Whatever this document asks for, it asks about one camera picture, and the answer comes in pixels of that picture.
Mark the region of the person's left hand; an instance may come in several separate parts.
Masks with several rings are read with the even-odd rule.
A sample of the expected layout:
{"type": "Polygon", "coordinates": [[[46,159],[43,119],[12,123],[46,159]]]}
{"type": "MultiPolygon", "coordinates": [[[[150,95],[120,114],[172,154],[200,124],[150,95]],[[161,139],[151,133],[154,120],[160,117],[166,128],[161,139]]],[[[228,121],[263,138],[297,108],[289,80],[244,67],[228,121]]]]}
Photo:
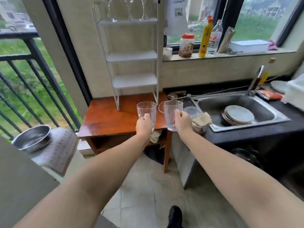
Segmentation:
{"type": "Polygon", "coordinates": [[[153,123],[145,123],[144,115],[144,117],[137,120],[136,134],[148,142],[152,134],[152,125],[153,123]]]}

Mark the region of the grey rolled package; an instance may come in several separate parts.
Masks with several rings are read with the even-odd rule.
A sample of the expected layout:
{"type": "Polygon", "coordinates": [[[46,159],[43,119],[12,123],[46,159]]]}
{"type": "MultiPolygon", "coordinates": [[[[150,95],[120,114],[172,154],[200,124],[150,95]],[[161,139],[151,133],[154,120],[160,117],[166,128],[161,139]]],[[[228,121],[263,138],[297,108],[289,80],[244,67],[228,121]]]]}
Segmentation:
{"type": "Polygon", "coordinates": [[[234,34],[234,28],[229,26],[225,32],[222,42],[219,45],[217,53],[228,53],[231,39],[233,38],[234,34]]]}

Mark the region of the black window frame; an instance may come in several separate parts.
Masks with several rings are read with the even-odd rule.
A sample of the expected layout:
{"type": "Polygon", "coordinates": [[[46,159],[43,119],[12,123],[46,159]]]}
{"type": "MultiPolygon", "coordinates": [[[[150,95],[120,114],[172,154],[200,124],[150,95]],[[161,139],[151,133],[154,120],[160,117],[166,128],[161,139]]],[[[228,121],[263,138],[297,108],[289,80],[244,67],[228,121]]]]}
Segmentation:
{"type": "Polygon", "coordinates": [[[222,20],[220,43],[230,26],[235,30],[231,42],[271,39],[279,48],[303,11],[304,0],[188,0],[186,19],[189,32],[195,35],[195,51],[200,48],[209,15],[213,27],[222,20]]]}

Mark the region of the small white cup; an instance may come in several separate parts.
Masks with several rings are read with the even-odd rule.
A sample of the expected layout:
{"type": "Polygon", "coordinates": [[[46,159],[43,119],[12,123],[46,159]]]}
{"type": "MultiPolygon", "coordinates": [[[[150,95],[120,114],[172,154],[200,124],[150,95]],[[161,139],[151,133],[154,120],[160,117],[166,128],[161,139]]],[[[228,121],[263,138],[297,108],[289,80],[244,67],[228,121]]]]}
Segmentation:
{"type": "Polygon", "coordinates": [[[163,61],[170,61],[172,59],[172,47],[164,47],[163,48],[163,61]]]}

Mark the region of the white plastic container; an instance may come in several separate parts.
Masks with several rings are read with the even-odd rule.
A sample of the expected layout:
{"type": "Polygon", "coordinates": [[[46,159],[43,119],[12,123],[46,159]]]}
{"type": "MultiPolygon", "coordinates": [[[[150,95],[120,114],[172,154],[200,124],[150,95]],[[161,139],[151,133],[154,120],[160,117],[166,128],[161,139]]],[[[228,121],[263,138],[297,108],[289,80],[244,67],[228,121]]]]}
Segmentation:
{"type": "Polygon", "coordinates": [[[304,73],[287,82],[287,90],[281,102],[291,104],[304,112],[304,73]]]}

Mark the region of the white paper sheet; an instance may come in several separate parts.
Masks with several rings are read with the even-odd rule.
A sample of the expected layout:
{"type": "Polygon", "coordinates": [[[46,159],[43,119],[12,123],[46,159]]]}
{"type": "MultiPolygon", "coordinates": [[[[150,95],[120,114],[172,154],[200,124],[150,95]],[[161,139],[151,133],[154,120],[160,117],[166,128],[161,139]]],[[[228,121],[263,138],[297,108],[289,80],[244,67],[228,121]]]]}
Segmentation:
{"type": "Polygon", "coordinates": [[[189,33],[186,19],[188,0],[165,0],[165,28],[167,37],[181,37],[189,33]]]}

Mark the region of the person's right forearm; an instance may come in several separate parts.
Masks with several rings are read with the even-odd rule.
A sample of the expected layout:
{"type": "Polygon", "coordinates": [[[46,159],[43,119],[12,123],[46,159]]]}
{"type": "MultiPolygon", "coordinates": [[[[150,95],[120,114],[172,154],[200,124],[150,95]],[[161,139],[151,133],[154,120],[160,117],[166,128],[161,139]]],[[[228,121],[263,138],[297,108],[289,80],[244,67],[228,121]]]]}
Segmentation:
{"type": "Polygon", "coordinates": [[[178,129],[178,133],[249,228],[304,228],[304,202],[276,179],[192,128],[178,129]]]}

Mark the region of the oil bottle with cork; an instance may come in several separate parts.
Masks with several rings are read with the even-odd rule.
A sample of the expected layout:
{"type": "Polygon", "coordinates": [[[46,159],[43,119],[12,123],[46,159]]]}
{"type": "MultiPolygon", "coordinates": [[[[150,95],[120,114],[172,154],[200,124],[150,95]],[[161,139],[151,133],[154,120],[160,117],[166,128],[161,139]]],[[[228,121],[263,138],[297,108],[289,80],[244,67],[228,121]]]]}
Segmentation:
{"type": "Polygon", "coordinates": [[[267,80],[267,78],[270,74],[270,67],[275,62],[276,62],[276,58],[271,57],[270,60],[268,61],[268,63],[264,66],[263,73],[262,73],[262,76],[261,76],[261,79],[260,79],[260,82],[259,82],[257,88],[260,88],[262,86],[262,84],[265,83],[265,81],[267,80]]]}

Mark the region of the clear wine glass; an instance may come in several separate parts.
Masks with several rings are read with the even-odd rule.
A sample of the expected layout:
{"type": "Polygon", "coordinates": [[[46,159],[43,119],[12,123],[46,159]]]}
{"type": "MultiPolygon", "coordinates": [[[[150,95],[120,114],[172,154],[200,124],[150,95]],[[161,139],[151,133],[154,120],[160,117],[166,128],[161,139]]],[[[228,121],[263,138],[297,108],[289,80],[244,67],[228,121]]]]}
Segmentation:
{"type": "Polygon", "coordinates": [[[102,2],[106,5],[106,19],[104,21],[106,22],[117,22],[115,18],[111,15],[111,8],[110,5],[112,3],[112,0],[102,0],[102,2]]]}
{"type": "Polygon", "coordinates": [[[128,21],[133,21],[133,17],[131,15],[131,5],[133,3],[134,0],[123,0],[124,4],[127,6],[128,9],[128,21]]]}
{"type": "Polygon", "coordinates": [[[146,14],[146,3],[147,3],[148,0],[141,0],[141,3],[142,3],[142,17],[139,19],[141,22],[144,22],[144,21],[147,21],[149,20],[149,17],[147,16],[146,14]]]}

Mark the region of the grey patterned cloth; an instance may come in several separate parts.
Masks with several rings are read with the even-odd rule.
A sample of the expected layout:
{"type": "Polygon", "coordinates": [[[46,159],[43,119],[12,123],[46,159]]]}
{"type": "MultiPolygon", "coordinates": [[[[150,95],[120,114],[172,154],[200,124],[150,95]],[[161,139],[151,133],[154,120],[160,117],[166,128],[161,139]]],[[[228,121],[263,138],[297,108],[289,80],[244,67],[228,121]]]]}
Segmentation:
{"type": "Polygon", "coordinates": [[[51,142],[29,156],[33,162],[61,182],[75,155],[78,141],[77,135],[72,130],[55,128],[51,130],[51,142]]]}

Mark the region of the clear ribbed drinking glass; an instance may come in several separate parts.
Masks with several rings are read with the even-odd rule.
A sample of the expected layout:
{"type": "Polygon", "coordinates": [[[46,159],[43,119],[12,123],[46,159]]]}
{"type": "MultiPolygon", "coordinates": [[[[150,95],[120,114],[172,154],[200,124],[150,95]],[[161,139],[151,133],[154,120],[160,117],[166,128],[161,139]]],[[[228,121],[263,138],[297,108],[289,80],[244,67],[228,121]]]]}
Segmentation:
{"type": "Polygon", "coordinates": [[[149,114],[150,119],[153,122],[152,131],[154,131],[157,118],[157,104],[155,102],[145,101],[138,103],[136,107],[139,119],[144,117],[146,113],[149,114]]]}

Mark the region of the flat white box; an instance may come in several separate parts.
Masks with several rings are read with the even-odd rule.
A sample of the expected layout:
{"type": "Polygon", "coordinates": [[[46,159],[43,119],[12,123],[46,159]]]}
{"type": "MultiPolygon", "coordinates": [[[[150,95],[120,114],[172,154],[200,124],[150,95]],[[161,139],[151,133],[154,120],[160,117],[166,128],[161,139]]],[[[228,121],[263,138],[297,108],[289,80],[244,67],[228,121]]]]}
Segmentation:
{"type": "Polygon", "coordinates": [[[261,39],[234,41],[230,43],[230,49],[233,52],[257,53],[266,51],[270,44],[271,42],[261,39]]]}

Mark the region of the clear ribbed glass mug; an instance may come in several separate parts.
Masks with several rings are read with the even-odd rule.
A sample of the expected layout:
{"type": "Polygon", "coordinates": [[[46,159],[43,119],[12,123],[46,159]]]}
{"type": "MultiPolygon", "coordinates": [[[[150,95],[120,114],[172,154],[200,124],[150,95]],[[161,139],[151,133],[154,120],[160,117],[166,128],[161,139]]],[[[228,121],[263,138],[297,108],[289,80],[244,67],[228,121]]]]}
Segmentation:
{"type": "Polygon", "coordinates": [[[183,111],[183,102],[179,100],[163,101],[159,104],[158,110],[164,114],[166,128],[169,131],[177,131],[175,128],[175,110],[183,111]]]}

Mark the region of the white plate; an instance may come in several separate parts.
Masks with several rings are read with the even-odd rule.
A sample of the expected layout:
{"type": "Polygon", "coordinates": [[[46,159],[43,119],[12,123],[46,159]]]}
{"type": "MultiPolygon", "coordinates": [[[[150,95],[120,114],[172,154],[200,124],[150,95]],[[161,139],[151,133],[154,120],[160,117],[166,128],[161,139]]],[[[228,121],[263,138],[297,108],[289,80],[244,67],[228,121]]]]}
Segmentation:
{"type": "Polygon", "coordinates": [[[285,94],[288,89],[288,82],[281,80],[274,80],[270,83],[270,86],[274,91],[285,94]]]}

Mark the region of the stainless steel sink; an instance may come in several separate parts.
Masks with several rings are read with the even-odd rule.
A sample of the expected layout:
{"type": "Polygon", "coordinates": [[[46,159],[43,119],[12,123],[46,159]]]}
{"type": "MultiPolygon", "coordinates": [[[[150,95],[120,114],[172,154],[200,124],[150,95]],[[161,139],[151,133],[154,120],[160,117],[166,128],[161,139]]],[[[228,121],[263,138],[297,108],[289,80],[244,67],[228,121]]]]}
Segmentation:
{"type": "Polygon", "coordinates": [[[207,112],[211,116],[210,128],[215,133],[291,121],[260,97],[246,96],[244,91],[200,95],[191,97],[191,100],[201,112],[207,112]],[[222,117],[222,111],[229,105],[247,108],[253,113],[255,120],[249,125],[232,126],[222,117]]]}

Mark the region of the black balcony railing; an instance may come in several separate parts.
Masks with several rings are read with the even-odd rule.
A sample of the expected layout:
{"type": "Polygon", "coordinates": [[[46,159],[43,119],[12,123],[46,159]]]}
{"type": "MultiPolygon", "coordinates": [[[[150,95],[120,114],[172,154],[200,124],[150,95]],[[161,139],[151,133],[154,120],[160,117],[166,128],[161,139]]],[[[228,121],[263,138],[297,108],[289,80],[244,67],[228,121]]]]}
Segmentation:
{"type": "Polygon", "coordinates": [[[77,133],[81,123],[38,33],[0,29],[0,136],[38,125],[77,133]]]}

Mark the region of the brown wooden table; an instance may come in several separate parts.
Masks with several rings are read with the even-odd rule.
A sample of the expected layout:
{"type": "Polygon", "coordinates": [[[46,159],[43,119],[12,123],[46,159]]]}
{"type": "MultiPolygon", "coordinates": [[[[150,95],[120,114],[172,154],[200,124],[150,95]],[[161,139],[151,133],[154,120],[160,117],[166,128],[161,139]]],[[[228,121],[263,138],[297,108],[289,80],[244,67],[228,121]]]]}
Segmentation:
{"type": "Polygon", "coordinates": [[[113,97],[95,98],[91,101],[78,137],[84,138],[94,155],[113,148],[135,135],[138,120],[137,104],[153,101],[152,93],[119,97],[120,111],[113,97]]]}

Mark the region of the white metal shelf rack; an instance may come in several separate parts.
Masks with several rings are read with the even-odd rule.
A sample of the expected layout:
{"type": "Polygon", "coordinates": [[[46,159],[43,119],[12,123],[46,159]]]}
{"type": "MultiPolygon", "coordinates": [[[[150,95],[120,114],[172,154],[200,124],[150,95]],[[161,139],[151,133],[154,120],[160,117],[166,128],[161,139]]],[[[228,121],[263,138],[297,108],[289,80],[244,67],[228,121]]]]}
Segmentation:
{"type": "Polygon", "coordinates": [[[157,17],[149,18],[149,20],[141,22],[139,19],[128,21],[128,19],[117,20],[117,22],[106,22],[106,5],[102,1],[94,1],[91,4],[91,11],[93,16],[94,25],[97,31],[99,45],[101,48],[102,57],[106,64],[106,71],[111,83],[112,94],[116,104],[116,108],[119,111],[119,97],[122,89],[129,88],[143,88],[151,87],[152,94],[155,102],[159,104],[159,78],[160,78],[160,66],[161,66],[161,49],[158,43],[162,40],[160,18],[161,1],[154,0],[154,5],[157,9],[157,17]],[[105,26],[135,26],[135,25],[150,25],[151,26],[151,49],[149,50],[134,50],[130,52],[110,52],[106,53],[108,49],[107,37],[105,36],[104,43],[101,38],[101,32],[105,33],[105,26]],[[152,62],[152,71],[148,73],[132,73],[127,75],[116,75],[112,70],[112,64],[119,64],[125,62],[152,62]]]}

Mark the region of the pink plastic item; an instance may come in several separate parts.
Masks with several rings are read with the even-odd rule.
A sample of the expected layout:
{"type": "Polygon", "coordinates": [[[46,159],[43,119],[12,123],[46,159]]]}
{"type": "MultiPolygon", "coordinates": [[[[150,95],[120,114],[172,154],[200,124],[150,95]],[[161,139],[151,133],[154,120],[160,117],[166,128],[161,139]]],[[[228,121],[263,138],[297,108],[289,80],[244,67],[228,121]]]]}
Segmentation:
{"type": "Polygon", "coordinates": [[[278,45],[277,45],[277,42],[274,42],[273,40],[269,40],[268,41],[270,44],[268,45],[268,48],[267,48],[267,50],[269,50],[269,51],[276,51],[276,50],[278,50],[279,48],[278,48],[278,45]]]}

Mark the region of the stainless steel bowl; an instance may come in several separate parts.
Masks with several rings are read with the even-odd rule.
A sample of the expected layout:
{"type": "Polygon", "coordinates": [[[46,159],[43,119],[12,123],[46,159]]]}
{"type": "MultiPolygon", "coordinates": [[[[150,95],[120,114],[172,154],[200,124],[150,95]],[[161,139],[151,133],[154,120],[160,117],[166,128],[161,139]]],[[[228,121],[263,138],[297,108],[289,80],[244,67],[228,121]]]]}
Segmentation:
{"type": "Polygon", "coordinates": [[[12,145],[18,150],[25,153],[35,153],[52,141],[51,127],[47,125],[39,125],[32,127],[12,140],[12,145]]]}

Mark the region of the clear plastic bottle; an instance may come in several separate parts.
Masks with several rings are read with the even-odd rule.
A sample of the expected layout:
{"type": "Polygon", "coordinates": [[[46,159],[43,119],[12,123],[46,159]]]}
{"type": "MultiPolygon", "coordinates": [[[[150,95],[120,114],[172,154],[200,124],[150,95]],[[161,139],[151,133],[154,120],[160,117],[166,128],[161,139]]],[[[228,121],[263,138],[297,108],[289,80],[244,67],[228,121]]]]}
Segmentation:
{"type": "Polygon", "coordinates": [[[209,45],[206,54],[208,57],[214,56],[217,52],[222,36],[222,31],[222,20],[219,19],[210,34],[209,45]]]}

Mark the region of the yellow squeeze bottle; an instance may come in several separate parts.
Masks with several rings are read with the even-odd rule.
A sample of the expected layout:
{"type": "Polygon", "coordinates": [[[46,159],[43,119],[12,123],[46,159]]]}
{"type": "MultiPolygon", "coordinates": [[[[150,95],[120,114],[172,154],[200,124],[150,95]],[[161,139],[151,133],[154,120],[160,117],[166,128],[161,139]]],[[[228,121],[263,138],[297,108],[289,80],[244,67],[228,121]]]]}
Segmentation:
{"type": "Polygon", "coordinates": [[[204,58],[206,56],[212,30],[213,30],[213,18],[211,15],[209,15],[208,22],[204,27],[203,37],[199,48],[199,54],[198,54],[199,58],[204,58]]]}

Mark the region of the red lid plastic jar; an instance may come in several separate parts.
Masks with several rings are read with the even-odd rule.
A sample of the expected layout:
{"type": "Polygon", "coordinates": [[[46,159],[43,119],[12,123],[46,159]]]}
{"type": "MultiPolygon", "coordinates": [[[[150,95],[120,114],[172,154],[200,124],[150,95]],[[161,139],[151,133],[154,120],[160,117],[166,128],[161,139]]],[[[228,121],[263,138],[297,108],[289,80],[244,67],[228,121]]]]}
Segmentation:
{"type": "Polygon", "coordinates": [[[190,58],[193,53],[193,46],[195,43],[195,35],[192,33],[185,33],[181,37],[178,55],[182,58],[190,58]]]}

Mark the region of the white rag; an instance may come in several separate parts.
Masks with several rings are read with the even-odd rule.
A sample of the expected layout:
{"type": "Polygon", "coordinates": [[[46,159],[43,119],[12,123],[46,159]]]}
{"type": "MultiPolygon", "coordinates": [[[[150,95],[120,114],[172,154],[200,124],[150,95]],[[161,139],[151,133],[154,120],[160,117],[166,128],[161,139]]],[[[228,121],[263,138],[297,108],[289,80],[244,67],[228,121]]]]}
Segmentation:
{"type": "Polygon", "coordinates": [[[150,142],[156,144],[159,141],[163,130],[154,130],[150,136],[150,142]]]}

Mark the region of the metal faucet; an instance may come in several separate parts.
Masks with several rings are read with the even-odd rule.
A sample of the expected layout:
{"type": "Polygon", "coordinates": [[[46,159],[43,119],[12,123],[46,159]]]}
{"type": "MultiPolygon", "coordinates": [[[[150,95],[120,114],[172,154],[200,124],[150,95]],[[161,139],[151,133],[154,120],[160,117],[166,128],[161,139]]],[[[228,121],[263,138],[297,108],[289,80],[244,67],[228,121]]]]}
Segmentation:
{"type": "Polygon", "coordinates": [[[264,65],[262,65],[257,73],[256,73],[256,76],[254,77],[254,79],[252,80],[248,90],[245,92],[245,95],[246,96],[253,96],[254,93],[255,93],[255,89],[257,88],[260,80],[261,80],[261,77],[262,77],[262,74],[263,74],[263,71],[264,71],[264,65]]]}

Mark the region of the orange snack packet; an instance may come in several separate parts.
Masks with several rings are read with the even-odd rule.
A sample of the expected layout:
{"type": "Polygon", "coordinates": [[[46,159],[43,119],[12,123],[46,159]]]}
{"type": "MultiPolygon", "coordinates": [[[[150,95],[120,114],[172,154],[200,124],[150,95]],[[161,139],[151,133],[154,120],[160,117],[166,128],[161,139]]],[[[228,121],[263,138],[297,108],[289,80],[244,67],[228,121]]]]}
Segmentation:
{"type": "Polygon", "coordinates": [[[283,98],[281,94],[265,89],[257,90],[256,94],[267,101],[280,100],[283,98]]]}

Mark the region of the person's left forearm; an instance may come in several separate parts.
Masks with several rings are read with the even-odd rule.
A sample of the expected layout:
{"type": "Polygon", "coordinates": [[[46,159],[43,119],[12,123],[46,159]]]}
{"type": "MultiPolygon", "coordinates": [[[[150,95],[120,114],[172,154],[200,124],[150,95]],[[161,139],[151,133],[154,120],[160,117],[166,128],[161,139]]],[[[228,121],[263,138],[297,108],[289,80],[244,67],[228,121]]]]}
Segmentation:
{"type": "Polygon", "coordinates": [[[13,228],[92,228],[150,140],[136,134],[89,160],[13,228]]]}

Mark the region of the person's right hand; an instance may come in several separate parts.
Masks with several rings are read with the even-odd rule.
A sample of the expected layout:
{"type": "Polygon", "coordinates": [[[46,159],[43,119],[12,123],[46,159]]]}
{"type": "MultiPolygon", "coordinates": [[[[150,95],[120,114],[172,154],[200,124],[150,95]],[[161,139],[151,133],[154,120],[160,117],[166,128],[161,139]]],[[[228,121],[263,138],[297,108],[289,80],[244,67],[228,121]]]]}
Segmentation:
{"type": "Polygon", "coordinates": [[[174,124],[181,140],[194,133],[191,117],[184,111],[181,111],[180,119],[174,119],[174,124]]]}

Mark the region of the stack of white plates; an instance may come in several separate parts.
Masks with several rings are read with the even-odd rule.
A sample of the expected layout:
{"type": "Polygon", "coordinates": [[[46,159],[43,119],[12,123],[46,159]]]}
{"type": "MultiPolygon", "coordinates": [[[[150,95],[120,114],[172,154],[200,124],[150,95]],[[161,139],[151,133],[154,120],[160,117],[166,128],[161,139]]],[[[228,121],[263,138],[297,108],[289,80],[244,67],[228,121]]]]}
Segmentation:
{"type": "Polygon", "coordinates": [[[222,117],[232,126],[249,125],[255,120],[255,116],[250,110],[238,105],[225,107],[222,117]]]}

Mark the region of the person's black shoe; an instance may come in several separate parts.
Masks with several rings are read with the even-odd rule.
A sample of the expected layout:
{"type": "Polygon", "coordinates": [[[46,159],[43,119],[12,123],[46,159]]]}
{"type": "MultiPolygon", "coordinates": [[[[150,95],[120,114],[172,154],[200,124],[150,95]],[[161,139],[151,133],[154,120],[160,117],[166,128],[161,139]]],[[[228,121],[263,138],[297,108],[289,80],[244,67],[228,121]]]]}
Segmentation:
{"type": "Polygon", "coordinates": [[[167,228],[183,228],[183,215],[180,207],[173,205],[169,210],[167,228]]]}

